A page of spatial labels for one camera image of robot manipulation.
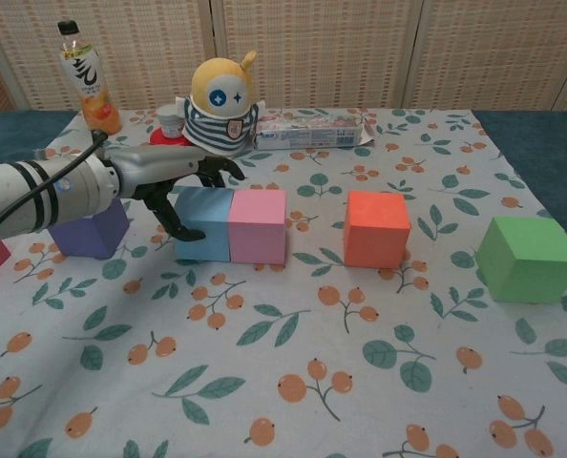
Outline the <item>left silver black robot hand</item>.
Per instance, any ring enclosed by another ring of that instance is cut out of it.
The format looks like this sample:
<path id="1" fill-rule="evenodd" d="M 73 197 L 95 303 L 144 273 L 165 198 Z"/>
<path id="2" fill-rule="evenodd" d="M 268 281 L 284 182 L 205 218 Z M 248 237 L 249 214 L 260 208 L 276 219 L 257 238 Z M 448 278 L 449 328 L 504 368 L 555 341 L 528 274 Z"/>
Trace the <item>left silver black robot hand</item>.
<path id="1" fill-rule="evenodd" d="M 180 179 L 196 176 L 208 188 L 224 185 L 222 173 L 236 180 L 245 175 L 239 165 L 197 146 L 144 145 L 111 149 L 105 163 L 114 167 L 121 198 L 141 200 L 165 231 L 181 241 L 204 239 L 198 229 L 185 227 L 171 205 L 168 194 Z"/>

